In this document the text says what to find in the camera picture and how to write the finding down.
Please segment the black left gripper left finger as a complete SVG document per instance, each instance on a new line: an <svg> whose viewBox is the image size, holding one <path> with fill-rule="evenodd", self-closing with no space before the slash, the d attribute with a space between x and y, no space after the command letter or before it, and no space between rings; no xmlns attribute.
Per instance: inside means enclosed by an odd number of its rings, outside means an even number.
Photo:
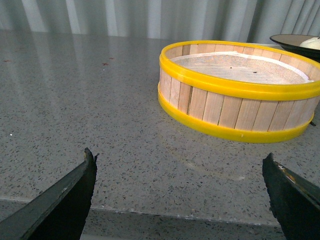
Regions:
<svg viewBox="0 0 320 240"><path fill-rule="evenodd" d="M79 240L91 207L97 158L84 162L0 223L2 240Z"/></svg>

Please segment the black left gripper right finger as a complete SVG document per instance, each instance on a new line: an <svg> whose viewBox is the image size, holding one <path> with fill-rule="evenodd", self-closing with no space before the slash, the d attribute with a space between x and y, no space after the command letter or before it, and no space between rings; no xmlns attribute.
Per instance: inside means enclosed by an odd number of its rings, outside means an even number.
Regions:
<svg viewBox="0 0 320 240"><path fill-rule="evenodd" d="M274 161L270 153L262 161L262 175L270 198L270 210L287 240L320 238L320 188Z"/></svg>

